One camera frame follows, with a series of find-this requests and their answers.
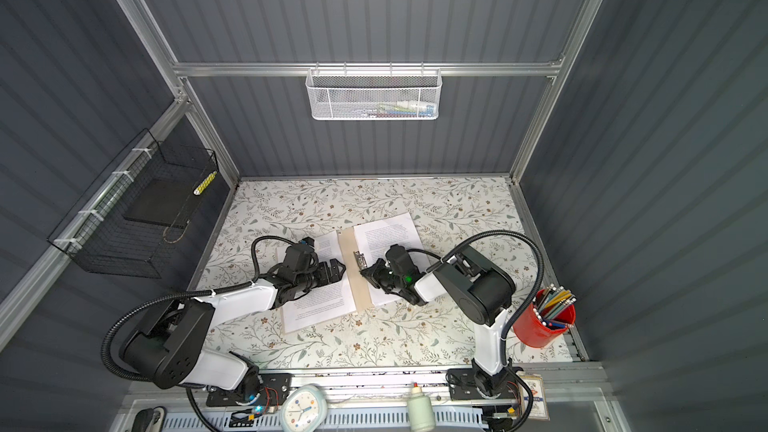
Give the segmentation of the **beige paper folder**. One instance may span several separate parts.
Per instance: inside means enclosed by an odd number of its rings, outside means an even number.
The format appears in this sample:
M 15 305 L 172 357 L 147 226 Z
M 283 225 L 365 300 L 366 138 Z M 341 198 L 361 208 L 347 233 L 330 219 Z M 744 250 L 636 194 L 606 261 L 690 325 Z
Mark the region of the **beige paper folder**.
M 353 228 L 350 228 L 339 234 L 339 244 L 342 250 L 342 262 L 346 265 L 346 276 L 349 279 L 356 311 L 361 312 L 369 308 L 374 308 L 367 281 L 361 276 L 360 270 L 355 262 L 353 252 L 358 251 L 358 246 L 354 236 Z

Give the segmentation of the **printed paper sheet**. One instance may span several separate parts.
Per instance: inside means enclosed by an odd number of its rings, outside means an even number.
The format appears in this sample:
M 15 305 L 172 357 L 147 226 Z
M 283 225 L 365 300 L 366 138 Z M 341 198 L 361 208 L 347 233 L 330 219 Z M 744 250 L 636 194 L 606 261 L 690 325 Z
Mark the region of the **printed paper sheet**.
M 339 234 L 329 232 L 315 239 L 315 251 L 327 273 L 338 281 L 321 285 L 298 300 L 282 307 L 283 330 L 296 332 L 306 327 L 333 320 L 356 311 L 351 285 L 342 262 Z
M 392 245 L 402 245 L 406 249 L 422 249 L 422 242 L 416 230 L 413 218 L 409 212 L 387 219 L 382 219 L 353 228 L 355 240 L 367 266 L 373 265 L 379 258 L 384 259 L 385 253 Z M 409 254 L 415 265 L 424 271 L 429 265 L 429 257 L 425 254 Z M 374 307 L 381 307 L 401 300 L 400 297 L 385 294 L 374 288 L 368 282 L 369 293 Z

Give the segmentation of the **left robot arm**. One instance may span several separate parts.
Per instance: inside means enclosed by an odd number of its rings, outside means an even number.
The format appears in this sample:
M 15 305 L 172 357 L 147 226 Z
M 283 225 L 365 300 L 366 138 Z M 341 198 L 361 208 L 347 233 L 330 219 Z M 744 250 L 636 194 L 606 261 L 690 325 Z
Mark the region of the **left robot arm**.
M 213 389 L 230 394 L 238 405 L 268 404 L 276 395 L 263 384 L 259 367 L 236 352 L 207 348 L 209 331 L 242 316 L 276 310 L 340 282 L 346 273 L 340 259 L 321 259 L 310 237 L 285 239 L 282 260 L 262 270 L 257 248 L 273 239 L 263 235 L 251 242 L 254 276 L 250 280 L 173 293 L 127 312 L 102 340 L 102 364 L 119 378 L 149 382 L 160 389 Z

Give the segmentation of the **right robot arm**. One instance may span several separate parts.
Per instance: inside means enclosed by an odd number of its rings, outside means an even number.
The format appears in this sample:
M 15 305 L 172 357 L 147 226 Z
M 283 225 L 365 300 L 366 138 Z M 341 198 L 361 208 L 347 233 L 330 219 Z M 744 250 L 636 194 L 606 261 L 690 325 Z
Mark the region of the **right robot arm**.
M 536 265 L 534 285 L 520 306 L 513 308 L 517 286 L 512 276 L 473 247 L 482 239 L 512 238 L 527 245 Z M 507 357 L 507 336 L 515 322 L 532 305 L 544 278 L 543 255 L 529 237 L 511 230 L 489 230 L 473 235 L 422 271 L 412 260 L 413 248 L 394 244 L 385 256 L 360 270 L 374 289 L 423 306 L 441 295 L 448 295 L 474 324 L 475 353 L 467 370 L 451 369 L 446 381 L 451 397 L 479 396 L 493 399 L 519 387 L 518 369 Z

